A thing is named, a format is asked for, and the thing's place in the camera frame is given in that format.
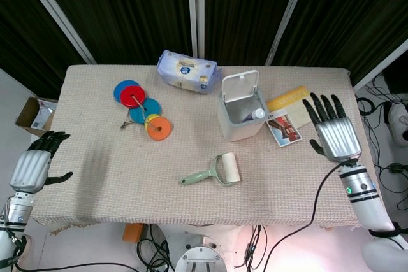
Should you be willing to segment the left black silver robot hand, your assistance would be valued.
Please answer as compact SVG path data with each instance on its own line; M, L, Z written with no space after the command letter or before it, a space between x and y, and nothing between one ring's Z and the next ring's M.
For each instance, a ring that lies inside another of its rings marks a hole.
M64 131L48 131L32 142L18 159L10 180L10 186L15 192L35 194L45 185L63 183L73 176L67 172L63 176L49 176L48 170L60 144L68 139L70 134Z

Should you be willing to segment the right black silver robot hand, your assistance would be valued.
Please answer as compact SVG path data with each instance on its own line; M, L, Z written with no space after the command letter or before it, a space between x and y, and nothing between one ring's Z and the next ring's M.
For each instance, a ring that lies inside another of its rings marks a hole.
M313 92L310 97L311 102L303 99L302 103L317 133L318 139L309 141L314 151L337 163L359 159L361 144L339 98L332 94L328 99Z

